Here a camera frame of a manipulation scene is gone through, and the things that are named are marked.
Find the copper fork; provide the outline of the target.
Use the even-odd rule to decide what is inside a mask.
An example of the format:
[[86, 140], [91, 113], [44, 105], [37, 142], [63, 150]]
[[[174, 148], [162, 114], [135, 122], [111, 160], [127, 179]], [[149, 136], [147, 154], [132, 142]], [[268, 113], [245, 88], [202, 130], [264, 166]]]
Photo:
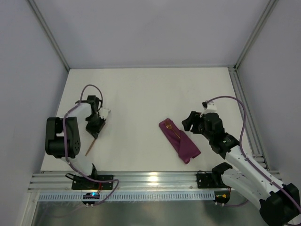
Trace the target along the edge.
[[174, 134], [179, 138], [181, 139], [181, 137], [176, 133], [176, 131], [173, 129], [171, 123], [168, 121], [168, 120], [165, 120], [164, 121], [164, 125], [166, 126], [166, 128], [172, 132], [174, 132]]

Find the copper knife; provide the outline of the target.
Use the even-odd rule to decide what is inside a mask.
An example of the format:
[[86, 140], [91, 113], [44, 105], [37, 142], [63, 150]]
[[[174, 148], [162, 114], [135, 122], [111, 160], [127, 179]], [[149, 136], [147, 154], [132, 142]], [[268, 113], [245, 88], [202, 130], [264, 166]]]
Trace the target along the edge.
[[94, 146], [94, 144], [95, 144], [95, 141], [96, 141], [96, 139], [94, 139], [94, 140], [92, 141], [92, 143], [91, 143], [91, 145], [89, 146], [89, 148], [88, 148], [88, 150], [87, 150], [85, 156], [87, 156], [87, 155], [90, 153], [91, 149], [93, 148], [93, 146]]

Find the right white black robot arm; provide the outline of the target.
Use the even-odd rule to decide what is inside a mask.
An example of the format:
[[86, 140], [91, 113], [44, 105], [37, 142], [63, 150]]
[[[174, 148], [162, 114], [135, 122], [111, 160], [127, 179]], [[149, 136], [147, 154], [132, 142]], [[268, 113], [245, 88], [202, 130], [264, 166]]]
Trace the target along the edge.
[[243, 153], [239, 141], [225, 132], [217, 113], [201, 114], [192, 111], [182, 121], [185, 131], [203, 135], [211, 149], [225, 162], [211, 170], [218, 185], [231, 187], [258, 210], [269, 226], [283, 226], [301, 213], [298, 188], [267, 172], [252, 156]]

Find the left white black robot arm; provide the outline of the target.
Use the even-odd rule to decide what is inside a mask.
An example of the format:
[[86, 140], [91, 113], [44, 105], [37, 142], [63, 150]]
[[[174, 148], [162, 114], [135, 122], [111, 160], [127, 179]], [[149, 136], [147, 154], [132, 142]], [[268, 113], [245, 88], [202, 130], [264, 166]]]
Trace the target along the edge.
[[110, 110], [103, 108], [103, 100], [89, 95], [79, 100], [63, 117], [49, 117], [46, 122], [45, 152], [69, 165], [79, 177], [97, 183], [95, 165], [81, 153], [80, 128], [93, 140], [98, 139]]

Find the purple cloth napkin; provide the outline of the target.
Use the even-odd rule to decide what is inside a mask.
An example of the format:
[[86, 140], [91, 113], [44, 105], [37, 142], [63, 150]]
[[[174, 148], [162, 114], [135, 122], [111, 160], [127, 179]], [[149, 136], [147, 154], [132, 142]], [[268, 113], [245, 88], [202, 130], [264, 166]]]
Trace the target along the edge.
[[[179, 139], [174, 132], [168, 130], [164, 125], [164, 121], [168, 120], [176, 133], [181, 137]], [[194, 142], [186, 135], [186, 133], [180, 130], [175, 123], [170, 119], [166, 118], [161, 121], [158, 126], [163, 132], [164, 136], [167, 138], [169, 143], [172, 145], [176, 151], [178, 157], [185, 163], [188, 164], [191, 159], [195, 159], [201, 154], [200, 149], [194, 144]]]

